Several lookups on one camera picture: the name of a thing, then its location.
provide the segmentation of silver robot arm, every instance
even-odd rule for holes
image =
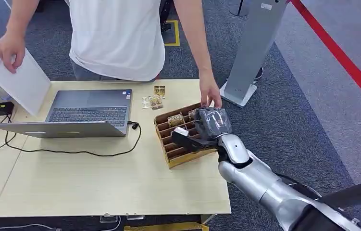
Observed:
[[[221,176],[265,207],[283,230],[361,231],[359,226],[323,201],[309,198],[312,194],[308,191],[299,187],[299,192],[285,184],[268,165],[246,149],[238,136],[231,133],[224,109],[200,108],[194,119],[202,139],[189,137],[187,130],[176,128],[172,133],[174,143],[191,152],[216,148]]]
[[[283,183],[268,165],[246,149],[238,136],[224,134],[217,140],[221,147],[218,166],[221,176],[265,207],[276,217],[283,230],[361,231],[360,227],[328,205],[312,200]]]

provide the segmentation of gray pants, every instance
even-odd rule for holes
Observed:
[[[75,79],[77,81],[120,80],[118,78],[113,78],[113,77],[96,74],[96,73],[89,71],[89,70],[83,68],[82,66],[76,64],[73,60],[70,60],[70,61],[71,61],[71,65],[73,66]]]

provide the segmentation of white box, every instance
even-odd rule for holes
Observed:
[[[49,78],[27,49],[16,74],[8,71],[0,59],[0,87],[31,115],[38,114],[50,85]]]

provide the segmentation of red line on floor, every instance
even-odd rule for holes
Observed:
[[[322,40],[325,46],[336,57],[339,63],[344,67],[347,73],[353,78],[357,85],[361,88],[361,70],[352,62],[352,60],[344,53],[326,30],[320,25],[315,17],[309,12],[300,0],[292,0],[292,4],[296,7],[302,17],[311,26],[314,32]]]

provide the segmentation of gray stand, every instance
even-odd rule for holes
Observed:
[[[221,87],[223,99],[244,107],[257,87],[253,85],[281,24],[286,0],[251,0],[241,44],[228,81]]]
[[[235,16],[247,16],[248,15],[248,7],[247,4],[244,3],[244,0],[238,0],[231,3],[230,13]]]

